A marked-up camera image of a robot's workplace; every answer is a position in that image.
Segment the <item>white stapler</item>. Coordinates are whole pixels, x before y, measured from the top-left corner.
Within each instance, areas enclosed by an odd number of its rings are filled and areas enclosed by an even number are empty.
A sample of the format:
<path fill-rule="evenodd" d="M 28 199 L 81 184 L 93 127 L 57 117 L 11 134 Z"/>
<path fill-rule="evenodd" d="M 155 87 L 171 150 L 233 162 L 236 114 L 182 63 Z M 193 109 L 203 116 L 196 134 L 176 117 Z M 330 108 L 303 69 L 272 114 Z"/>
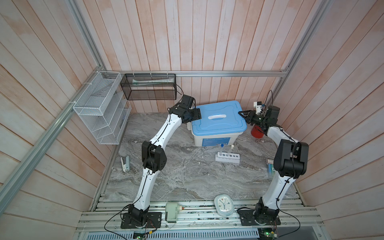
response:
<path fill-rule="evenodd" d="M 124 173 L 130 170 L 130 156 L 121 157 L 122 170 Z"/>

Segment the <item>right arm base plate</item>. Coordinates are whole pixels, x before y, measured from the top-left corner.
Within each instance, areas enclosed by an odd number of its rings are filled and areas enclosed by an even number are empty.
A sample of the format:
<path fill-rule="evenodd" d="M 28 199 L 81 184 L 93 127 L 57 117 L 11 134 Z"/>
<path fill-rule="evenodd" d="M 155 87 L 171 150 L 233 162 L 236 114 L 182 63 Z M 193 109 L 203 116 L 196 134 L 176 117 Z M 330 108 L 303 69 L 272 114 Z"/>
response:
<path fill-rule="evenodd" d="M 242 226 L 264 226 L 264 225 L 281 225 L 278 216 L 273 217 L 264 213 L 257 213 L 256 210 L 239 209 L 237 213 L 240 217 Z"/>

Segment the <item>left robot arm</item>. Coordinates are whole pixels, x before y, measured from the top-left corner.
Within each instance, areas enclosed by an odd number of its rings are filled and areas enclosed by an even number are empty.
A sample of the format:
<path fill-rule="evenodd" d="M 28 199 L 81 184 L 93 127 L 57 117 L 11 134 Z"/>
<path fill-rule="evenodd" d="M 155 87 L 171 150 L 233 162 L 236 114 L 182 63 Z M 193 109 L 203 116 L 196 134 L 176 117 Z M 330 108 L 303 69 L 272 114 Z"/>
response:
<path fill-rule="evenodd" d="M 134 226 L 142 227 L 147 223 L 150 198 L 156 178 L 167 163 L 166 146 L 175 131 L 182 125 L 202 118 L 196 107 L 195 98 L 183 95 L 181 100 L 169 109 L 166 121 L 149 141 L 142 143 L 143 175 L 138 194 L 128 207 L 125 220 Z"/>

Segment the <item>white analog clock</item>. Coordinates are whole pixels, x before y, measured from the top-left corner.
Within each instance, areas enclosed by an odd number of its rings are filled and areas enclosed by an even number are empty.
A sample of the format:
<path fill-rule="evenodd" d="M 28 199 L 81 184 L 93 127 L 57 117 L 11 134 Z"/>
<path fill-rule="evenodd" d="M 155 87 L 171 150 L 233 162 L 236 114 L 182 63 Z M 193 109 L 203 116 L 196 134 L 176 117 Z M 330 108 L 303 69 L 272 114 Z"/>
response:
<path fill-rule="evenodd" d="M 214 199 L 217 214 L 221 217 L 229 217 L 234 213 L 235 206 L 229 195 L 221 194 Z"/>

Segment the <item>pack of colored markers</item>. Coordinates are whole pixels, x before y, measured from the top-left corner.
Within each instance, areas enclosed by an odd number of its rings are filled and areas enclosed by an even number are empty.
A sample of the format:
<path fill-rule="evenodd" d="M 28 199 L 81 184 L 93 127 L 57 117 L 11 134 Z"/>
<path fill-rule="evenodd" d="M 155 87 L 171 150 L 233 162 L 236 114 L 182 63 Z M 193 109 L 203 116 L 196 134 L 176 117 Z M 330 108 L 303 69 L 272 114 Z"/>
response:
<path fill-rule="evenodd" d="M 274 174 L 275 174 L 274 160 L 267 159 L 267 170 L 268 170 L 268 178 L 272 179 L 274 177 Z"/>

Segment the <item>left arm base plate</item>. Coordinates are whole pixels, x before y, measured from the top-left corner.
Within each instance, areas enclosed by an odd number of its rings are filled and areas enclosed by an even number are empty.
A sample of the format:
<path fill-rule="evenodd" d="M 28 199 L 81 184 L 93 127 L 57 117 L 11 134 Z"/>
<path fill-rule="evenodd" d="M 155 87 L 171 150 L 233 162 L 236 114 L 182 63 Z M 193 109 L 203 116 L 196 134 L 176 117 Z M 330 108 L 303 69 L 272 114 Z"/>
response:
<path fill-rule="evenodd" d="M 121 222 L 121 229 L 135 229 L 135 228 L 155 228 L 161 227 L 162 213 L 149 212 L 137 216 L 132 213 L 124 213 Z"/>

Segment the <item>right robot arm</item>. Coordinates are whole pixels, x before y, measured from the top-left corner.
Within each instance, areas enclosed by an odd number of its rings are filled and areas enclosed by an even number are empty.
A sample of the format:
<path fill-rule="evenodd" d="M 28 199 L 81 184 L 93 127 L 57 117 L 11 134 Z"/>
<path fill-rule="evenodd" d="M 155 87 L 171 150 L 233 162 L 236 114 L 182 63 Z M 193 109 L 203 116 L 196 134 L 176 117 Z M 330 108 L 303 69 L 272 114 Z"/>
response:
<path fill-rule="evenodd" d="M 247 124 L 257 126 L 273 140 L 278 149 L 274 157 L 275 174 L 267 192 L 260 198 L 254 211 L 259 225 L 272 223 L 278 217 L 281 201 L 289 187 L 307 171 L 309 145 L 292 138 L 277 124 L 280 108 L 239 111 Z"/>

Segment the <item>white plastic storage bin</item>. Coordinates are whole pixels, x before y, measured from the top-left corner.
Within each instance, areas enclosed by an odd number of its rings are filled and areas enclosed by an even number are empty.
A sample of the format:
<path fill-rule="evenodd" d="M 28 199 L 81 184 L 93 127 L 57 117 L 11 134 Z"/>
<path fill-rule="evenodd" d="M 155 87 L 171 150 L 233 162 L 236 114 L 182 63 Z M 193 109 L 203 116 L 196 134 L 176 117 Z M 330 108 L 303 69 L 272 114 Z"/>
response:
<path fill-rule="evenodd" d="M 231 134 L 196 136 L 192 130 L 192 123 L 187 123 L 187 128 L 193 134 L 194 143 L 196 147 L 230 146 L 234 144 L 236 139 L 241 134 L 243 134 L 243 132 L 238 132 Z"/>

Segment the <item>red pencil cup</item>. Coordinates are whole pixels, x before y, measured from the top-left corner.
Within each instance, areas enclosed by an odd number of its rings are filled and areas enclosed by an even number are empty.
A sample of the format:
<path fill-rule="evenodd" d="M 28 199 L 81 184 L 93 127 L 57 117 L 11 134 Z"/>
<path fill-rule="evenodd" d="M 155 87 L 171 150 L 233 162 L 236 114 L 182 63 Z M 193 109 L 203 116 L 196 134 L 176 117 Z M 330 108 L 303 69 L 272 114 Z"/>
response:
<path fill-rule="evenodd" d="M 251 135 L 256 139 L 261 139 L 265 134 L 261 127 L 254 125 L 251 130 Z"/>

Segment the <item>black mesh wall basket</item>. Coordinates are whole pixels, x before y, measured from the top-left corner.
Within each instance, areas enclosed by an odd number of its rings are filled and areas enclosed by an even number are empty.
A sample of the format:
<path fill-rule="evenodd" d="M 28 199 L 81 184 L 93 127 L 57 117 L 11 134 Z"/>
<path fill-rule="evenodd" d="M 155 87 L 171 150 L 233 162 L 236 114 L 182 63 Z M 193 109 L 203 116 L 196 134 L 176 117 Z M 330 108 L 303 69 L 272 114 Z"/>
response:
<path fill-rule="evenodd" d="M 177 98 L 177 82 L 174 74 L 124 74 L 120 86 L 129 101 Z"/>

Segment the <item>blue plastic bin lid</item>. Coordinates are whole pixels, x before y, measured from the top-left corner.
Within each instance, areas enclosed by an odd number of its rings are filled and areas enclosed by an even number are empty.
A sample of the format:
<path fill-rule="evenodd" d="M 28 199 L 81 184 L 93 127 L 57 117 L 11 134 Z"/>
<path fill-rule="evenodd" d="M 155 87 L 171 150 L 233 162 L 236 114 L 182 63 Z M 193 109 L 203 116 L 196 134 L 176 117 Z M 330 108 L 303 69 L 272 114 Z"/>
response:
<path fill-rule="evenodd" d="M 247 123 L 239 112 L 242 107 L 237 101 L 227 101 L 197 106 L 201 119 L 192 122 L 195 136 L 210 136 L 244 132 Z"/>

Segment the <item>white test tube rack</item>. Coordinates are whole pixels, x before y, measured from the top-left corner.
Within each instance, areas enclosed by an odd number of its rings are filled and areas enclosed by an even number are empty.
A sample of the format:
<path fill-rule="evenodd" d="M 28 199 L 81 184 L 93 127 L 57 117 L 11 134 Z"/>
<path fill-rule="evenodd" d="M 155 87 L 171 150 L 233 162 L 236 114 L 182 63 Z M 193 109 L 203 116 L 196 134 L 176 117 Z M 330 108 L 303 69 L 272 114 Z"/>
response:
<path fill-rule="evenodd" d="M 217 152 L 217 154 L 215 155 L 215 161 L 222 163 L 239 164 L 240 159 L 240 155 L 234 153 Z"/>

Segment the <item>pale green timer device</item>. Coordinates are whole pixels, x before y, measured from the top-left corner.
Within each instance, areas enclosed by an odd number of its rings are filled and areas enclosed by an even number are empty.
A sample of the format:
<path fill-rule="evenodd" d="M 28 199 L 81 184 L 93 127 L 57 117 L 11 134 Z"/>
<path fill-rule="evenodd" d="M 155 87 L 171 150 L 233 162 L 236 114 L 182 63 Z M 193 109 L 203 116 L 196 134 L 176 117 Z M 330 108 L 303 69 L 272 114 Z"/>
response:
<path fill-rule="evenodd" d="M 165 220 L 168 223 L 176 223 L 178 219 L 178 214 L 183 209 L 184 207 L 182 205 L 179 205 L 176 202 L 168 202 L 165 208 L 165 212 L 166 212 Z"/>

